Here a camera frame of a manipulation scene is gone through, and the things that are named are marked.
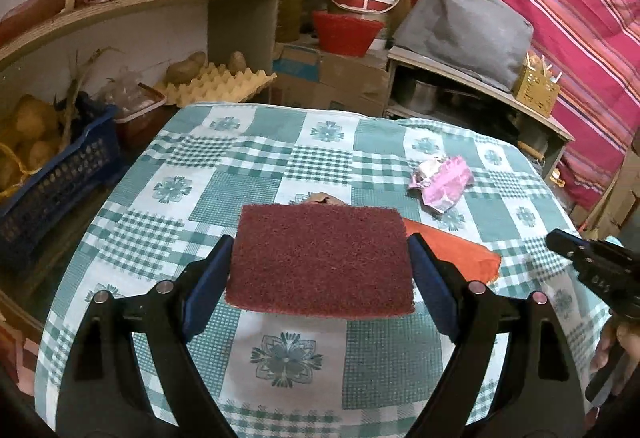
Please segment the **orange wrapper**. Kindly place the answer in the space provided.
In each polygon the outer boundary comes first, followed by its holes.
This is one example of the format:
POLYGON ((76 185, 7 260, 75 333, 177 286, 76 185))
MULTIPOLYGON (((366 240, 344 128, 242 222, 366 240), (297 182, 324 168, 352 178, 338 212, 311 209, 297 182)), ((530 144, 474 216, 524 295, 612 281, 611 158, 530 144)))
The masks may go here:
POLYGON ((418 233, 441 261, 454 264, 466 281, 478 280, 491 284, 498 279, 501 257, 478 243, 459 238, 452 233, 433 228, 411 219, 404 219, 408 236, 418 233))

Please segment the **pink plastic wrapper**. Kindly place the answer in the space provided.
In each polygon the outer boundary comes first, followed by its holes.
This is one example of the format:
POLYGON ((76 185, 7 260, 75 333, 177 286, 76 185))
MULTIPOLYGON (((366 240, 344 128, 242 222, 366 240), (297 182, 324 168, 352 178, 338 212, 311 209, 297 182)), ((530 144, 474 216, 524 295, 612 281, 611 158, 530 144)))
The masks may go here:
POLYGON ((460 155, 430 154, 412 172, 408 189, 418 191, 427 210, 442 216, 458 203, 472 183, 471 169, 460 155))

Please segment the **maroon scouring pad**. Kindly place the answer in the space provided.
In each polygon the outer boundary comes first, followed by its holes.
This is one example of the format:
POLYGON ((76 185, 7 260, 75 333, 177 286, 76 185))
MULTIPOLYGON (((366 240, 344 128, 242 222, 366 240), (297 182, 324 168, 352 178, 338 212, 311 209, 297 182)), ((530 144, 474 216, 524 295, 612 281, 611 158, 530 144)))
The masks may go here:
POLYGON ((382 207, 244 206, 226 301, 258 313, 305 317, 411 314, 404 222, 397 211, 382 207))

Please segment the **brown paper bag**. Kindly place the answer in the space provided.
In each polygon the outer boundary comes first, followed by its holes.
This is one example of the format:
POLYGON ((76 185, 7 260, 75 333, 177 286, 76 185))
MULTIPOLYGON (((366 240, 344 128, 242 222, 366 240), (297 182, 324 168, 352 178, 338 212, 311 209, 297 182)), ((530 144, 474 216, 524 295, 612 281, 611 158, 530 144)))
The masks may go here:
POLYGON ((308 198, 302 201, 302 204, 323 204, 345 206, 346 203, 338 198, 332 197, 324 192, 312 193, 308 198))

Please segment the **green checkered tablecloth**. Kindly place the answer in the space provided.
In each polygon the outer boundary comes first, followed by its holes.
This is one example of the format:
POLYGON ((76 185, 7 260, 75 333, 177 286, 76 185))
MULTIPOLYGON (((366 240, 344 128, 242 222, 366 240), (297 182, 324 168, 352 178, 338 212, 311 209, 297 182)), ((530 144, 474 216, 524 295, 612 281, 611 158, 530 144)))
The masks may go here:
MULTIPOLYGON (((44 325, 35 407, 55 420, 80 321, 101 291, 143 294, 234 236, 258 259, 247 279, 297 307, 329 271, 323 306, 357 290, 357 273, 390 283, 393 214, 486 247, 480 276, 499 295, 548 296, 581 377, 608 307, 544 239, 572 223, 518 149, 431 120, 205 104, 181 110, 101 206, 44 325)), ((450 357, 422 299, 404 317, 346 320, 216 306, 188 346, 242 437, 399 437, 450 357)))

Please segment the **blue plastic crate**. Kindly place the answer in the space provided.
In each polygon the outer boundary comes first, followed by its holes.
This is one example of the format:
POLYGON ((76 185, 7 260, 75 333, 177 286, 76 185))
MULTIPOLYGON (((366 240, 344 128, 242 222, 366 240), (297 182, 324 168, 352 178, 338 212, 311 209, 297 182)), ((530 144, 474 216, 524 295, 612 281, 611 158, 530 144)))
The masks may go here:
POLYGON ((32 260, 42 238, 99 185, 125 171, 116 131, 116 107, 81 92, 73 143, 1 202, 1 262, 17 268, 32 260))

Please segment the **yellow cutlery holder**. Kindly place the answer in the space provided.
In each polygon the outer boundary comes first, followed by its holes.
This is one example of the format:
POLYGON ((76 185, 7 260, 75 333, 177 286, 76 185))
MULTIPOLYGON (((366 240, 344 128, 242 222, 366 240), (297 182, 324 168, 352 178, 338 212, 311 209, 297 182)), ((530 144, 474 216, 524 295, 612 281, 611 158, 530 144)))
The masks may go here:
POLYGON ((563 72, 554 73, 552 65, 538 54, 529 50, 521 66, 512 93, 521 104, 543 117, 550 117, 556 99, 560 94, 559 80, 563 72))

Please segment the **wooden low shelf cabinet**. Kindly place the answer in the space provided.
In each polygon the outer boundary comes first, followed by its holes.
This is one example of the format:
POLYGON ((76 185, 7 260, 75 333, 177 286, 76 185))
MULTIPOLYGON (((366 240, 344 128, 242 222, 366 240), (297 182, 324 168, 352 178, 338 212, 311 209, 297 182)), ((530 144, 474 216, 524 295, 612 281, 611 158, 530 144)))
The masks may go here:
POLYGON ((545 181, 573 135, 553 117, 545 117, 513 95, 454 67, 393 47, 387 55, 387 117, 422 117, 472 129, 512 143, 537 165, 545 181))

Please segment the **striped pink curtain cloth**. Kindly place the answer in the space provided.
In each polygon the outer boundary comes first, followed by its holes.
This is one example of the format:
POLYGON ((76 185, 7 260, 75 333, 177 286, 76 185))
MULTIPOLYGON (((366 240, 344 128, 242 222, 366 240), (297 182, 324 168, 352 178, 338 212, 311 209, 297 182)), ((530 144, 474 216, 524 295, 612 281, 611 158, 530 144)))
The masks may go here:
POLYGON ((567 194, 593 207, 639 127, 639 0, 501 0, 534 27, 532 47, 561 72, 552 114, 573 135, 567 194))

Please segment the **grey fabric cover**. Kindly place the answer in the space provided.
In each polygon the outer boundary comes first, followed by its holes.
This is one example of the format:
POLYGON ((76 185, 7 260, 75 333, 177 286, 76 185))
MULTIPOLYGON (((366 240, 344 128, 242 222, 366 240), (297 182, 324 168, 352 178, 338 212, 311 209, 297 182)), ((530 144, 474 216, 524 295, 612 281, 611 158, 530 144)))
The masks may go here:
POLYGON ((394 44, 508 92, 520 75, 534 27, 501 0, 419 0, 394 44))

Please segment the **yellow egg tray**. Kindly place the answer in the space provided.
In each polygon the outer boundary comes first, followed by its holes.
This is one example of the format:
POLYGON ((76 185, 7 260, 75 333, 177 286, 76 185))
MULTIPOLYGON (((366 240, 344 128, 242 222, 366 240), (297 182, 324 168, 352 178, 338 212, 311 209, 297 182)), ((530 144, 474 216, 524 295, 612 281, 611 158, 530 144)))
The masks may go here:
POLYGON ((276 73, 252 70, 239 50, 228 64, 216 65, 203 52, 193 53, 167 67, 155 88, 166 104, 184 108, 197 102, 248 102, 277 79, 276 73))

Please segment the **red plastic bowl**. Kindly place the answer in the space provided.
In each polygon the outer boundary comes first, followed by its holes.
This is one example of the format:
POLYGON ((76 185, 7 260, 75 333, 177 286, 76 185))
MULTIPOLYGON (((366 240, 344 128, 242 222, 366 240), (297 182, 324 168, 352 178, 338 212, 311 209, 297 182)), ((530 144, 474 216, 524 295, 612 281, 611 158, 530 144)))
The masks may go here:
POLYGON ((320 50, 350 57, 367 54, 373 40, 384 28, 382 21, 331 14, 324 10, 314 10, 311 19, 320 50))

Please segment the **cardboard box under bowl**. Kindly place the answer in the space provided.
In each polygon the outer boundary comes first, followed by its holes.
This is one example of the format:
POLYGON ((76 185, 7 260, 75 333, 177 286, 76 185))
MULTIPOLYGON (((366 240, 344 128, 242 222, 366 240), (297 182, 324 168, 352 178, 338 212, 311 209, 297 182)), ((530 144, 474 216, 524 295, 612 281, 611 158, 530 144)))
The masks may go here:
POLYGON ((277 80, 272 101, 281 106, 344 110, 382 117, 390 90, 385 50, 363 57, 343 56, 309 44, 276 45, 272 68, 277 80))

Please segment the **curved wooden wall shelf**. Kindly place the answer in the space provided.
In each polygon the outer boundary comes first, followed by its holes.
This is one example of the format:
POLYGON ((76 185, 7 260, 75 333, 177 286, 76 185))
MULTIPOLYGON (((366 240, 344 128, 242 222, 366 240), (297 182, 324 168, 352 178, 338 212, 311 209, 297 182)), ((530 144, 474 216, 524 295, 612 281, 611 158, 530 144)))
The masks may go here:
POLYGON ((63 98, 82 65, 96 93, 124 71, 156 83, 203 52, 224 64, 239 50, 269 71, 277 0, 1 0, 1 110, 21 97, 63 98))

